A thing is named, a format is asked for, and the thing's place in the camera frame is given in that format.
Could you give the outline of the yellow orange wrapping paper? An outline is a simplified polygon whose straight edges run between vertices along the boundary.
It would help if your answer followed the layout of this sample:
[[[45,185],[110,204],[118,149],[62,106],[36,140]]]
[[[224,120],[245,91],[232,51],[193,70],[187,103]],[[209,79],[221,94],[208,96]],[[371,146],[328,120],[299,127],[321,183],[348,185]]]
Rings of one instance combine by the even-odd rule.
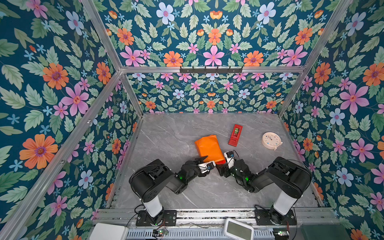
[[[204,159],[204,163],[214,161],[216,164],[222,165],[226,162],[216,135],[210,135],[195,141],[195,146],[199,156]]]

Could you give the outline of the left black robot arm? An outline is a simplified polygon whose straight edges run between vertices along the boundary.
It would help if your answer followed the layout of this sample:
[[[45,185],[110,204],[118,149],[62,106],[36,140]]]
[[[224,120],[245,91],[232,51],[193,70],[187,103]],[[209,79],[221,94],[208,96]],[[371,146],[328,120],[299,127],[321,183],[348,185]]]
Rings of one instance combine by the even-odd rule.
[[[195,178],[203,178],[216,167],[214,161],[205,162],[207,157],[186,161],[181,169],[174,173],[161,160],[156,159],[138,169],[129,179],[133,192],[142,202],[147,216],[153,221],[163,215],[164,207],[158,197],[164,188],[174,194],[181,194]]]

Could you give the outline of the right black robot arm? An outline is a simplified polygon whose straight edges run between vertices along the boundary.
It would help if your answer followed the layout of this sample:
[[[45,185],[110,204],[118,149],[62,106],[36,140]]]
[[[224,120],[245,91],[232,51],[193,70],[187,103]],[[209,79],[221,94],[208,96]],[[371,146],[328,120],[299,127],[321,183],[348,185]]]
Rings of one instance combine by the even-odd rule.
[[[244,190],[257,193],[264,187],[275,184],[281,190],[279,197],[267,211],[271,223],[280,225],[295,203],[302,197],[312,182],[311,171],[295,160],[277,157],[268,167],[257,174],[250,171],[243,159],[229,160],[217,165],[220,176],[232,176]]]

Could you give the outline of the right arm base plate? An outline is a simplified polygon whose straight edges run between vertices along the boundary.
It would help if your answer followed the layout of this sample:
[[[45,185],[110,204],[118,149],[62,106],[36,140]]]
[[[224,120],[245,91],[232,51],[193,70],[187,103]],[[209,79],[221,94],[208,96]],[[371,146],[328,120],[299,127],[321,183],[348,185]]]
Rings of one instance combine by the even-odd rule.
[[[273,208],[268,210],[256,208],[254,213],[257,225],[259,226],[295,226],[297,224],[297,218],[293,210],[289,210],[286,215],[281,215]]]

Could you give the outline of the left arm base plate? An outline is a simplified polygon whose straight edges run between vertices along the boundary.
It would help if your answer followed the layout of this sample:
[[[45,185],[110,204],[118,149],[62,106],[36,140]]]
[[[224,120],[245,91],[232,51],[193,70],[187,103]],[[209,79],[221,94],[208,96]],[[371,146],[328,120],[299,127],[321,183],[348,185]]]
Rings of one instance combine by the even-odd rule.
[[[145,210],[139,211],[137,227],[160,227],[161,225],[174,227],[177,221],[176,210],[162,210],[157,216],[151,217]]]

